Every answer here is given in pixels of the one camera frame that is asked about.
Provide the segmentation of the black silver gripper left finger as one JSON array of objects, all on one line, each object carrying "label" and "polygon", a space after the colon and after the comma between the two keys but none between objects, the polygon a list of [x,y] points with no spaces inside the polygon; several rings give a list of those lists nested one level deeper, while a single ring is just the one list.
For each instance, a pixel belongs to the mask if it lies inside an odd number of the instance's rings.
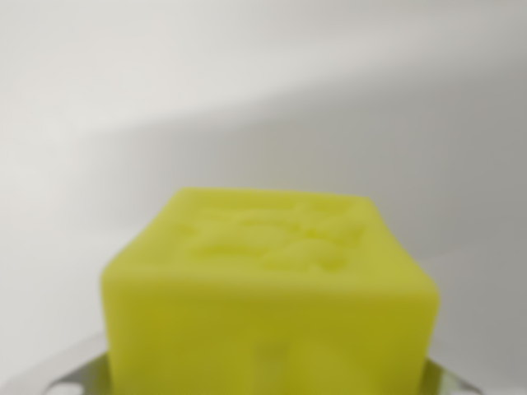
[{"label": "black silver gripper left finger", "polygon": [[55,356],[43,394],[112,394],[108,346],[104,334],[89,337]]}]

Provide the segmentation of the black silver gripper right finger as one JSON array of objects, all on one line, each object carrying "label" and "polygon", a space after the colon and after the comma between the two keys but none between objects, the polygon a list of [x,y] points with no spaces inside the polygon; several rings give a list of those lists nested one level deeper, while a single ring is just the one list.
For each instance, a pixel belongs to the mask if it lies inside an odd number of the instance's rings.
[{"label": "black silver gripper right finger", "polygon": [[422,395],[477,394],[483,390],[446,367],[428,359],[422,376]]}]

